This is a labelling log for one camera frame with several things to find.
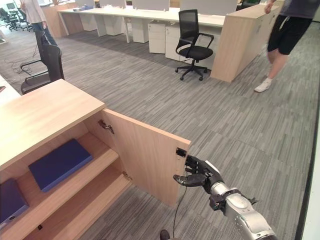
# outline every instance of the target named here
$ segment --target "open cabinet door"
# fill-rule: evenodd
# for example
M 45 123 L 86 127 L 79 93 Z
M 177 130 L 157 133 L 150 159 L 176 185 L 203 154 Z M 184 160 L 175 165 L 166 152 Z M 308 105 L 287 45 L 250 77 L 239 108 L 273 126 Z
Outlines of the open cabinet door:
M 191 142 L 109 109 L 101 112 L 114 132 L 106 134 L 113 138 L 131 181 L 162 202 L 175 205 L 179 185 L 173 175 L 183 175 Z

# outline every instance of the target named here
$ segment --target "person in white shirt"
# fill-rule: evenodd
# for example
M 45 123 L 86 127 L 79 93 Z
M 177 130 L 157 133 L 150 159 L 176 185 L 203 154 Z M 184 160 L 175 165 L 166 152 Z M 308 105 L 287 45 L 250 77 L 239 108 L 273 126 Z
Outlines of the person in white shirt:
M 22 0 L 21 10 L 26 14 L 27 22 L 32 24 L 35 31 L 44 31 L 46 43 L 57 46 L 56 41 L 49 32 L 46 17 L 39 6 L 38 0 Z

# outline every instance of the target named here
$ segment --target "blue book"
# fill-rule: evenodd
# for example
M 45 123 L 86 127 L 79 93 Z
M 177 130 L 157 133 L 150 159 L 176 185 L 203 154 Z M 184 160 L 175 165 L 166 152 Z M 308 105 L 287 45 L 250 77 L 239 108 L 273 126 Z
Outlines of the blue book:
M 92 159 L 90 153 L 72 139 L 30 164 L 29 169 L 41 191 L 48 192 Z
M 17 182 L 10 178 L 0 185 L 0 229 L 28 209 Z

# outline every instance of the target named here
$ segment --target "cabinet latch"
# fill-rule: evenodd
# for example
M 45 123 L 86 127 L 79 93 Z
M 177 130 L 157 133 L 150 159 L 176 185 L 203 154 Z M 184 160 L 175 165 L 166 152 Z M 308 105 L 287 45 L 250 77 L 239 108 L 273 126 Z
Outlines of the cabinet latch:
M 187 155 L 187 151 L 179 147 L 176 148 L 175 153 L 181 157 L 185 157 Z
M 128 173 L 126 173 L 125 171 L 123 171 L 122 174 L 123 174 L 127 179 L 132 180 L 132 177 L 130 177 L 130 176 L 128 175 Z
M 111 125 L 107 125 L 105 121 L 102 119 L 98 121 L 98 124 L 103 128 L 103 129 L 108 129 L 112 134 L 115 134 L 114 130 L 112 129 Z

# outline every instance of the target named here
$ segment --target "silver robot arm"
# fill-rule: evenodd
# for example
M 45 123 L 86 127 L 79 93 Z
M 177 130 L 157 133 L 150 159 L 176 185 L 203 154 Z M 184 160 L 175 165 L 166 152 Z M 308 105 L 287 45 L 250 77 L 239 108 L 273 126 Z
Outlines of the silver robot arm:
M 210 194 L 210 206 L 235 224 L 244 240 L 277 240 L 266 219 L 253 208 L 257 201 L 245 197 L 238 189 L 229 188 L 220 172 L 210 162 L 188 156 L 185 170 L 191 175 L 173 178 L 186 187 L 203 186 Z

